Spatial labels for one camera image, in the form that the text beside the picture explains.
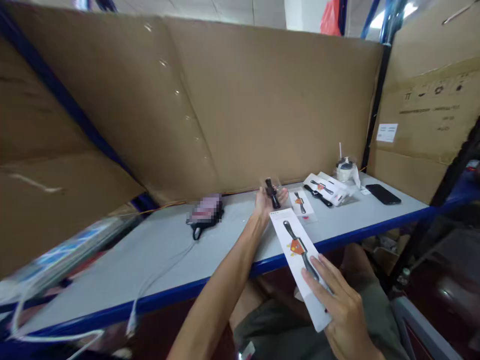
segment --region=white shelf surface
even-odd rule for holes
[[[328,208],[305,191],[318,218],[318,222],[304,225],[314,243],[428,207],[371,176],[360,173],[360,179],[362,185],[383,185],[401,199],[401,204],[384,205],[373,195],[363,195],[357,191],[352,202]],[[303,184],[296,183],[286,187],[292,189],[301,186]],[[159,278],[143,296],[211,276],[244,229],[254,209],[255,194],[253,191],[224,197],[221,223],[205,230],[189,254]],[[145,279],[167,267],[169,259],[181,253],[193,241],[192,229],[186,225],[191,209],[191,205],[178,205],[153,213],[75,279],[20,331],[27,334],[134,300]],[[270,223],[255,261],[282,253]]]

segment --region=blue shelf edge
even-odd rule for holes
[[[480,200],[480,183],[474,171],[464,171],[458,178],[445,203],[439,207],[439,213],[447,213],[456,207]]]
[[[411,212],[406,215],[364,227],[339,236],[335,236],[315,243],[316,249],[324,253],[347,244],[358,242],[369,236],[373,236],[387,230],[397,228],[408,223],[428,218],[435,213],[435,208],[429,206],[424,209]],[[250,277],[254,278],[261,274],[287,266],[284,254],[279,254],[253,263]],[[163,307],[186,301],[197,297],[210,277],[202,278],[184,285],[180,285],[165,291],[145,296],[138,301],[137,312],[148,313]],[[85,316],[72,319],[57,325],[49,326],[31,333],[35,336],[72,335],[94,329],[102,329],[109,325],[126,321],[130,316],[133,301],[125,302],[110,308],[106,308]]]

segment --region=green shorts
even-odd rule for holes
[[[364,281],[360,276],[352,287],[361,295],[367,330],[375,346],[386,360],[408,360],[390,302],[378,281]],[[252,342],[254,359],[336,359],[324,331],[317,333],[311,323],[273,299],[248,314],[233,338],[239,350]]]

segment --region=hand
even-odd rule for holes
[[[383,359],[367,332],[361,296],[352,289],[340,271],[326,257],[310,257],[311,264],[325,280],[334,295],[331,295],[313,276],[303,268],[301,274],[318,300],[331,315],[325,328],[326,338],[334,355],[339,360]]]
[[[276,198],[278,199],[278,202],[283,205],[287,201],[288,195],[289,191],[284,187],[276,193]],[[256,193],[255,210],[253,211],[253,214],[262,218],[268,218],[272,211],[274,211],[272,199],[267,195],[265,189],[260,187],[259,191]]]

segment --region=red bag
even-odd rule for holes
[[[339,29],[340,0],[330,0],[320,22],[320,34],[342,36]]]

